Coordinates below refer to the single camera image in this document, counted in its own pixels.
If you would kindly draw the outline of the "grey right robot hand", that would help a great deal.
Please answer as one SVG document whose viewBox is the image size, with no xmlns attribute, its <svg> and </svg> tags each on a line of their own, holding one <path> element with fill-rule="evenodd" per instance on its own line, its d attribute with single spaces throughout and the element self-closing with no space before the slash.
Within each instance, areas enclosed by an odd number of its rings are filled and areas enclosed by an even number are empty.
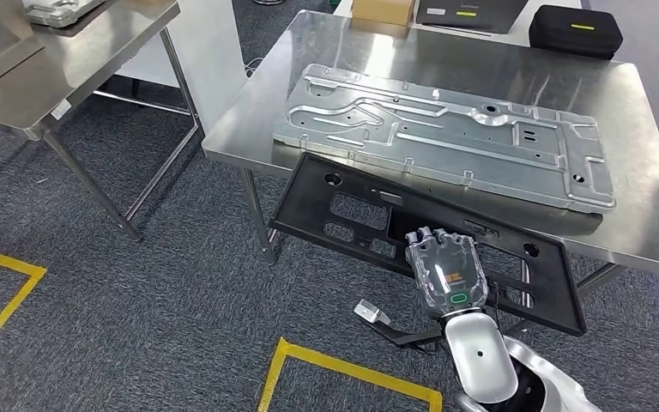
<svg viewBox="0 0 659 412">
<path fill-rule="evenodd" d="M 431 318 L 485 306 L 489 287 L 473 238 L 420 227 L 405 240 L 406 260 Z"/>
</svg>

